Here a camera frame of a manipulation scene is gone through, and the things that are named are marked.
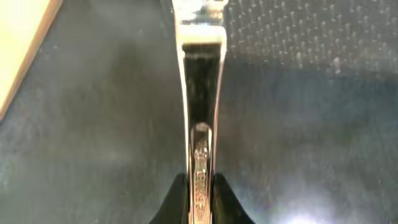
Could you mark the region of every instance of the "dotted textured panel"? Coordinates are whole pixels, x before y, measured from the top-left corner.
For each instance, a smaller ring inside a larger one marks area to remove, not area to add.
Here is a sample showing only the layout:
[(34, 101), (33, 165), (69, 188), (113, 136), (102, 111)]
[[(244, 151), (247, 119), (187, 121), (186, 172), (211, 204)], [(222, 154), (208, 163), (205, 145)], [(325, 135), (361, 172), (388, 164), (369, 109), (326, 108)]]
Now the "dotted textured panel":
[(388, 0), (230, 0), (229, 51), (289, 68), (398, 73), (397, 12)]

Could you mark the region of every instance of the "beige object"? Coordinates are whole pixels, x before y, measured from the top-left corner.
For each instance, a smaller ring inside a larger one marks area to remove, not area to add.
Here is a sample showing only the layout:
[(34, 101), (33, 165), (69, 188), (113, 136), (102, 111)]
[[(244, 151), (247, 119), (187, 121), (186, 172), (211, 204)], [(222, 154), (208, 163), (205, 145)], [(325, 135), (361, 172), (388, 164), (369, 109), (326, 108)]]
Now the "beige object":
[(0, 0), (0, 120), (62, 0)]

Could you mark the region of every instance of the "metal neck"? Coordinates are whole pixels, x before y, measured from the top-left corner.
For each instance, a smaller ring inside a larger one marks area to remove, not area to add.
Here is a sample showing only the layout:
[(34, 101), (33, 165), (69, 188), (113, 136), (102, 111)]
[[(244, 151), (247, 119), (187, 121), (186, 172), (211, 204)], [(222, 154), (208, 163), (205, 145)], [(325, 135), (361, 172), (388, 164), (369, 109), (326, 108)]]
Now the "metal neck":
[(173, 0), (185, 114), (190, 224), (211, 223), (218, 98), (226, 53), (226, 3)]

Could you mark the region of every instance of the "glossy surface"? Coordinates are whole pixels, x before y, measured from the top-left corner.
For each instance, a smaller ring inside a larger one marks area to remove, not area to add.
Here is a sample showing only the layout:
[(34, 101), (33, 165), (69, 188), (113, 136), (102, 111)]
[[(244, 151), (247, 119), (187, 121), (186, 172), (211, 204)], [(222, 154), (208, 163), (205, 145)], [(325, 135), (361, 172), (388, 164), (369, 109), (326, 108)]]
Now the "glossy surface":
[[(163, 1), (64, 2), (0, 124), (0, 223), (153, 218), (185, 170), (173, 26)], [(217, 171), (256, 223), (398, 222), (398, 77), (381, 75), (227, 55)]]

